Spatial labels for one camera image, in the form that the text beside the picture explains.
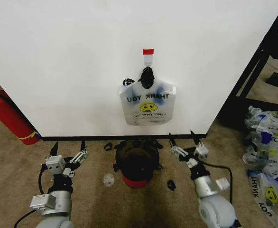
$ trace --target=black strap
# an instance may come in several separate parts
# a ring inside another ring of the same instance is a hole
[[[130,78],[127,78],[127,79],[124,79],[123,80],[123,85],[124,86],[128,86],[128,85],[130,85],[130,84],[132,84],[133,82],[135,82],[133,79],[130,79]]]

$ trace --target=beige carpet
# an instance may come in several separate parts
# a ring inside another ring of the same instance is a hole
[[[225,128],[215,121],[205,145],[210,150],[208,162],[229,165],[234,174],[234,207],[245,228],[270,228],[271,223],[256,205],[250,193],[246,167],[242,162],[245,153],[243,135]],[[168,140],[160,151],[163,170],[155,171],[150,184],[140,190],[129,188],[122,180],[121,172],[114,173],[115,151],[106,152],[108,141],[87,142],[89,157],[76,171],[74,178],[72,221],[76,228],[202,228],[198,214],[194,185],[190,171],[175,158]],[[193,146],[191,140],[177,140],[180,147]],[[40,141],[25,146],[0,123],[0,228],[13,227],[22,215],[29,211],[31,198],[39,194],[37,177],[40,164],[54,142]],[[60,142],[59,154],[75,155],[80,142]],[[213,179],[228,177],[228,172],[209,169]],[[112,172],[115,183],[105,187],[104,174]],[[171,192],[167,181],[174,180],[177,189]],[[44,174],[43,188],[47,191],[52,182]],[[35,212],[23,220],[19,228],[33,228],[42,217]]]

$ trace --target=red fire extinguisher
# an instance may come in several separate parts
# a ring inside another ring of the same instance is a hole
[[[12,100],[0,90],[0,121],[9,128],[25,145],[35,144],[40,140],[37,132],[27,123],[10,103]]]

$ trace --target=black plastic piece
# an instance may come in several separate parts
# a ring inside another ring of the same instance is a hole
[[[278,87],[278,73],[274,72],[267,80],[266,83]]]
[[[49,156],[52,156],[52,157],[57,156],[58,146],[59,146],[59,142],[57,141],[55,143],[55,145],[53,146],[53,148],[50,150]]]
[[[106,144],[103,148],[104,148],[105,151],[110,151],[110,150],[112,149],[112,143],[109,142],[109,143]]]
[[[147,66],[146,68],[143,69],[139,82],[141,82],[143,88],[149,89],[153,86],[154,79],[155,77],[152,68]]]
[[[174,183],[172,180],[169,180],[169,181],[167,182],[167,187],[168,187],[170,190],[172,190],[172,191],[174,191],[174,190],[176,189],[176,185],[175,185],[175,183]]]

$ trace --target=black baseboard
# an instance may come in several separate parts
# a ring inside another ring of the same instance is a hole
[[[191,134],[173,134],[174,139],[192,139]],[[195,134],[199,139],[204,139],[207,134]],[[117,135],[117,136],[75,136],[75,137],[41,137],[43,141],[97,141],[97,140],[131,140],[131,139],[169,139],[168,134],[160,135]]]

